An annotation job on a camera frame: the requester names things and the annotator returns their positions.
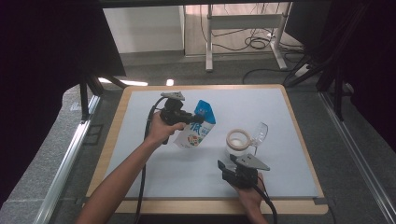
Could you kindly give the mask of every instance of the white board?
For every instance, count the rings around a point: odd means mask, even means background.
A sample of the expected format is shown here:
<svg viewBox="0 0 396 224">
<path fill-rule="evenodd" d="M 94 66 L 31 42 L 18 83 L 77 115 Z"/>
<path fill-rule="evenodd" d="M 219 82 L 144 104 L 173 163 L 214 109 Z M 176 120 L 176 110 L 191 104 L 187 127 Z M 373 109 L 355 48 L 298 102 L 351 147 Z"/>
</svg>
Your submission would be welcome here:
<svg viewBox="0 0 396 224">
<path fill-rule="evenodd" d="M 106 175 L 141 144 L 148 112 L 162 92 L 133 91 Z M 318 197 L 281 89 L 190 90 L 182 94 L 186 98 L 183 110 L 193 113 L 198 101 L 204 100 L 211 104 L 217 124 L 197 148 L 180 149 L 173 144 L 178 133 L 170 137 L 168 145 L 158 148 L 147 163 L 144 197 L 236 197 L 218 168 L 218 160 L 232 164 L 226 157 L 225 138 L 235 128 L 253 133 L 261 121 L 269 130 L 256 157 L 271 168 L 262 171 L 268 194 L 278 198 Z M 140 176 L 126 197 L 136 198 L 139 189 Z"/>
</svg>

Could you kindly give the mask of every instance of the white wall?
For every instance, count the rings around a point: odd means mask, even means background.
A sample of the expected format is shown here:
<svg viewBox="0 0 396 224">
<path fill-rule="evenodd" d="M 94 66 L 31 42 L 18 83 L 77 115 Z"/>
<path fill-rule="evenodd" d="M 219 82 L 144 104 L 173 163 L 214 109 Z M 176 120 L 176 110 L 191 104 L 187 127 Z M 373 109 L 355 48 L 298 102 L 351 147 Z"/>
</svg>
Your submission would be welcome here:
<svg viewBox="0 0 396 224">
<path fill-rule="evenodd" d="M 119 53 L 183 50 L 181 7 L 105 8 Z"/>
</svg>

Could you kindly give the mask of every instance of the light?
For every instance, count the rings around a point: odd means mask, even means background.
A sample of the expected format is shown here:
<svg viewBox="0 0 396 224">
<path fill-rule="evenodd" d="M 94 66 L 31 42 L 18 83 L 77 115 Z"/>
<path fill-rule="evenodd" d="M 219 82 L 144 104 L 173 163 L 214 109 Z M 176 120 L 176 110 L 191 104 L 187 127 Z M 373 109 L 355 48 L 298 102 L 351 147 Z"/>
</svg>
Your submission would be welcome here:
<svg viewBox="0 0 396 224">
<path fill-rule="evenodd" d="M 166 80 L 166 86 L 173 86 L 174 84 L 175 84 L 175 81 L 173 79 Z"/>
<path fill-rule="evenodd" d="M 109 80 L 99 77 L 99 81 L 102 83 L 111 83 Z M 123 82 L 126 85 L 129 86 L 147 86 L 148 83 L 147 82 L 138 82 L 138 81 L 130 81 L 130 80 L 120 80 L 121 82 Z"/>
<path fill-rule="evenodd" d="M 147 82 L 137 82 L 137 81 L 129 81 L 129 80 L 121 80 L 121 82 L 130 85 L 130 86 L 147 86 Z"/>
<path fill-rule="evenodd" d="M 99 81 L 102 83 L 111 83 L 109 80 L 102 78 L 102 77 L 99 77 Z"/>
</svg>

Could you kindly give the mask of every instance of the finger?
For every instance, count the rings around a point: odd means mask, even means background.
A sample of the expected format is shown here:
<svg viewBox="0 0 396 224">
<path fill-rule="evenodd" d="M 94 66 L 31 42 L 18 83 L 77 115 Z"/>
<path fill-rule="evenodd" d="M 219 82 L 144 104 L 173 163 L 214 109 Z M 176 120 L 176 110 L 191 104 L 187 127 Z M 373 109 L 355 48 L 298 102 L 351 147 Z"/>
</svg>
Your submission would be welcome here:
<svg viewBox="0 0 396 224">
<path fill-rule="evenodd" d="M 181 130 L 183 130 L 186 127 L 186 125 L 187 125 L 186 123 L 180 122 L 180 123 L 174 124 L 172 126 L 172 129 L 181 131 Z"/>
</svg>

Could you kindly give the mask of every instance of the metal rail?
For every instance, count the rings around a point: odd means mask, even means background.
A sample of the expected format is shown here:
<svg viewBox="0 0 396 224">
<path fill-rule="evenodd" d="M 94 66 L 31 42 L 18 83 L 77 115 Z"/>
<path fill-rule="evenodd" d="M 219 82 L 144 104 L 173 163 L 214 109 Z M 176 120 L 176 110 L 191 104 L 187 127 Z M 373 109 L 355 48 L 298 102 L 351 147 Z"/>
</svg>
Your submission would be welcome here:
<svg viewBox="0 0 396 224">
<path fill-rule="evenodd" d="M 396 210 L 395 206 L 392 203 L 392 200 L 385 192 L 382 184 L 376 178 L 366 159 L 364 159 L 363 155 L 361 154 L 361 150 L 359 149 L 359 146 L 356 144 L 345 123 L 341 121 L 333 112 L 332 100 L 330 99 L 329 94 L 325 92 L 320 92 L 319 96 L 325 104 L 326 109 L 329 112 L 336 129 L 341 134 L 341 137 L 343 138 L 353 161 L 361 172 L 361 176 L 366 182 L 367 187 L 372 192 L 375 201 L 379 206 L 379 209 L 381 210 L 389 224 L 395 224 Z"/>
<path fill-rule="evenodd" d="M 99 96 L 92 97 L 89 104 L 90 115 L 85 122 L 81 122 L 78 125 L 75 135 L 73 136 L 69 148 L 67 149 L 64 159 L 58 169 L 58 172 L 56 173 L 56 176 L 49 187 L 49 191 L 47 192 L 44 202 L 41 204 L 40 209 L 38 210 L 34 221 L 35 224 L 48 223 L 50 221 L 52 213 L 64 189 L 64 184 L 66 183 L 67 177 L 69 176 L 74 161 L 78 155 L 82 141 L 84 140 L 85 134 L 90 127 L 92 114 L 99 104 L 99 101 Z"/>
</svg>

